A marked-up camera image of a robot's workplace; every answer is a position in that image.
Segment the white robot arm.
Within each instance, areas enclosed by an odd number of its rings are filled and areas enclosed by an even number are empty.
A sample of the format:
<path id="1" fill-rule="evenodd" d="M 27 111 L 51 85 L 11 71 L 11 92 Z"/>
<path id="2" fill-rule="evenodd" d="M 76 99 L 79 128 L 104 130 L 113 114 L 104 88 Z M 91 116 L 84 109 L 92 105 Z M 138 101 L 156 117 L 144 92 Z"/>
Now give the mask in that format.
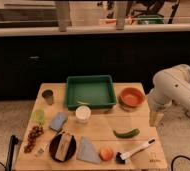
<path id="1" fill-rule="evenodd" d="M 190 112 L 190 66 L 180 64 L 158 71 L 153 77 L 154 87 L 147 95 L 150 108 L 149 124 L 155 127 L 158 117 L 173 101 Z"/>

